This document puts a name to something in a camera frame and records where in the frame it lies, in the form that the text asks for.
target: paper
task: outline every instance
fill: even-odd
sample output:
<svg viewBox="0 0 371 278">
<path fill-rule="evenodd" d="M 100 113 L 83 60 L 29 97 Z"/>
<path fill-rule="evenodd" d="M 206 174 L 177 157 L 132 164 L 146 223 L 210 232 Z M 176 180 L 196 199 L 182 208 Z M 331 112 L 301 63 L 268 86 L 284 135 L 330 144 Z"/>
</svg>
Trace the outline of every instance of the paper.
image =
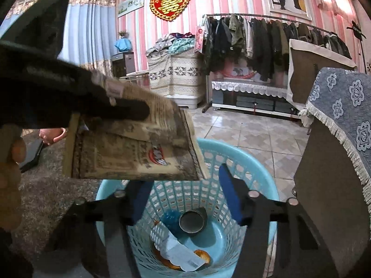
<svg viewBox="0 0 371 278">
<path fill-rule="evenodd" d="M 110 96 L 146 101 L 150 115 L 145 121 L 72 116 L 64 152 L 64 175 L 123 180 L 209 177 L 187 111 L 129 82 L 105 81 L 102 77 L 93 82 L 107 89 Z"/>
<path fill-rule="evenodd" d="M 182 245 L 162 222 L 154 226 L 150 237 L 161 256 L 185 272 L 195 271 L 205 264 L 205 260 Z"/>
</svg>

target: red logo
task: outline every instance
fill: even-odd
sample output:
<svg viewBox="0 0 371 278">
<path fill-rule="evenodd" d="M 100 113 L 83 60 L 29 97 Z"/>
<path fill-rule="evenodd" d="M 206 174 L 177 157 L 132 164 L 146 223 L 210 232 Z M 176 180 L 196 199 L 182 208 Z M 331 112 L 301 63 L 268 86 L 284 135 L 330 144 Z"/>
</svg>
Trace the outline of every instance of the red logo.
<svg viewBox="0 0 371 278">
<path fill-rule="evenodd" d="M 167 166 L 167 163 L 164 159 L 164 153 L 160 146 L 153 146 L 153 148 L 149 152 L 149 158 L 153 163 L 157 165 Z"/>
</svg>

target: gold chain heart decoration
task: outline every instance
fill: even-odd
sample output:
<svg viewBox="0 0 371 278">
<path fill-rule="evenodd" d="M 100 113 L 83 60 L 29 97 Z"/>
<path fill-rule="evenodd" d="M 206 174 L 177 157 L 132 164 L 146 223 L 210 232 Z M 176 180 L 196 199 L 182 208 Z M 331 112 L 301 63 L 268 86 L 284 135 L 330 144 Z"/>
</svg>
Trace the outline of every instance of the gold chain heart decoration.
<svg viewBox="0 0 371 278">
<path fill-rule="evenodd" d="M 150 8 L 160 19 L 172 21 L 187 7 L 190 0 L 151 0 Z"/>
</svg>

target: blue plastic laundry basket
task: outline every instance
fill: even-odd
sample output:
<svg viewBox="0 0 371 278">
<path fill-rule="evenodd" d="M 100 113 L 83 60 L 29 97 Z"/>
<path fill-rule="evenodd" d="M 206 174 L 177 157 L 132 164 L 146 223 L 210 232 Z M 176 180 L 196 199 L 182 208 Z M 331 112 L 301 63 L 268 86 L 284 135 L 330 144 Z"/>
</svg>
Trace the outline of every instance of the blue plastic laundry basket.
<svg viewBox="0 0 371 278">
<path fill-rule="evenodd" d="M 142 219 L 134 227 L 128 227 L 132 250 L 142 278 L 232 276 L 246 228 L 236 224 L 226 205 L 218 181 L 218 170 L 222 163 L 227 163 L 231 174 L 243 179 L 250 189 L 259 191 L 269 199 L 279 200 L 273 178 L 254 157 L 237 147 L 214 140 L 198 139 L 198 143 L 210 170 L 211 179 L 193 182 L 156 181 Z M 127 181 L 122 183 L 119 180 L 104 180 L 96 199 L 104 199 L 117 189 L 124 189 L 126 184 Z M 201 232 L 203 235 L 197 235 L 182 243 L 191 250 L 205 250 L 211 256 L 212 263 L 209 267 L 195 272 L 172 270 L 164 266 L 153 254 L 149 235 L 154 227 L 154 220 L 159 220 L 169 209 L 183 213 L 198 207 L 205 207 L 207 210 L 207 227 Z M 276 228 L 275 222 L 270 223 L 268 243 L 272 241 Z M 104 241 L 101 222 L 97 223 L 97 229 Z"/>
</svg>

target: basket hole pattern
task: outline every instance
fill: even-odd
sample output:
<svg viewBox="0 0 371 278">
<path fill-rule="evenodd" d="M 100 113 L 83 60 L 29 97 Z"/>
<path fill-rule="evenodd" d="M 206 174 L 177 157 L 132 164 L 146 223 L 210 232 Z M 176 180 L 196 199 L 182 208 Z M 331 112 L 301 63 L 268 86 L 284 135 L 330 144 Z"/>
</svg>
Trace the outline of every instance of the basket hole pattern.
<svg viewBox="0 0 371 278">
<path fill-rule="evenodd" d="M 258 172 L 253 166 L 246 164 L 246 159 L 239 162 L 214 152 L 203 150 L 206 166 L 210 171 L 210 179 L 203 181 L 156 181 L 150 193 L 142 219 L 134 227 L 128 227 L 133 253 L 140 266 L 148 271 L 157 271 L 167 277 L 205 277 L 233 265 L 239 256 L 246 228 L 240 227 L 232 219 L 228 210 L 223 191 L 219 185 L 219 167 L 226 163 L 233 177 L 242 179 L 250 189 L 261 191 L 268 185 L 265 180 L 258 180 Z M 196 272 L 179 272 L 170 270 L 157 260 L 152 252 L 149 237 L 154 221 L 158 221 L 168 209 L 181 213 L 198 207 L 205 207 L 209 217 L 213 217 L 224 229 L 226 246 L 223 257 L 215 261 L 211 267 Z"/>
</svg>

